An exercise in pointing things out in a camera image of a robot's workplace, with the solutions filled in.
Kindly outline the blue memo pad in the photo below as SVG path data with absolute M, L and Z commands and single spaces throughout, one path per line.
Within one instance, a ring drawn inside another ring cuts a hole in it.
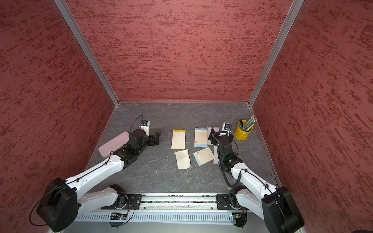
M 207 148 L 208 147 L 208 129 L 207 128 L 195 128 L 195 139 L 194 146 L 196 148 Z

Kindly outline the purple memo pad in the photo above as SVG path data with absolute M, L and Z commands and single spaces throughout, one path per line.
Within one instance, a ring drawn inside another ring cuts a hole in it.
M 213 140 L 212 135 L 214 133 L 218 132 L 219 130 L 220 130 L 220 127 L 211 127 L 211 126 L 208 126 L 208 128 L 207 128 L 207 133 L 208 133 L 208 135 L 207 135 L 207 144 L 209 146 L 213 145 L 212 142 L 211 142 Z

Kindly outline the torn blue page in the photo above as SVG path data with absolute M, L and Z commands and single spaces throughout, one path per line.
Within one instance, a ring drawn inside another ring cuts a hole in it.
M 193 155 L 197 161 L 198 166 L 201 166 L 205 163 L 214 160 L 214 154 L 210 148 L 204 148 L 203 150 L 199 150 L 195 152 Z

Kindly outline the yellow memo pad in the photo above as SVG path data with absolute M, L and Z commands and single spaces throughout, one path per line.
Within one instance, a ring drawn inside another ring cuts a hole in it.
M 184 150 L 186 130 L 173 130 L 172 150 Z

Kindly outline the torn yellow page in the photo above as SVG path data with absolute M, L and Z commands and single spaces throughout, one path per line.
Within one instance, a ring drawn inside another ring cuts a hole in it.
M 191 164 L 188 149 L 176 151 L 174 154 L 176 156 L 177 168 L 179 170 L 186 170 L 190 168 Z

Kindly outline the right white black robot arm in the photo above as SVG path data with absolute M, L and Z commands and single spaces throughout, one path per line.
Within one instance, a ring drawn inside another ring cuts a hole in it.
M 233 151 L 231 133 L 211 131 L 209 140 L 217 146 L 219 169 L 230 187 L 229 202 L 234 209 L 250 210 L 271 233 L 295 233 L 304 227 L 305 221 L 291 192 L 250 170 Z

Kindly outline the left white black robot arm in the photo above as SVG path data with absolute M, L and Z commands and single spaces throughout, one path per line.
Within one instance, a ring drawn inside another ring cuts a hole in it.
M 148 146 L 160 144 L 161 132 L 147 130 L 124 132 L 99 147 L 104 160 L 92 168 L 62 180 L 50 182 L 43 197 L 33 208 L 53 232 L 61 232 L 78 217 L 91 211 L 110 208 L 128 212 L 135 201 L 117 184 L 91 193 L 90 190 L 108 177 L 129 167 Z

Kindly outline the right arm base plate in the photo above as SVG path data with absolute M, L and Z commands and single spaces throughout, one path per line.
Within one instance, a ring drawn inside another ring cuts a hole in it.
M 244 208 L 252 210 L 260 206 L 257 198 L 251 194 L 217 194 L 216 203 L 218 210 L 239 211 Z

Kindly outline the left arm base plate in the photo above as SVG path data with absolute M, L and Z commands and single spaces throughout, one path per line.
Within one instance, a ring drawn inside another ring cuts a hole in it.
M 101 210 L 124 211 L 129 208 L 138 210 L 142 197 L 142 194 L 120 194 L 113 205 L 101 207 Z

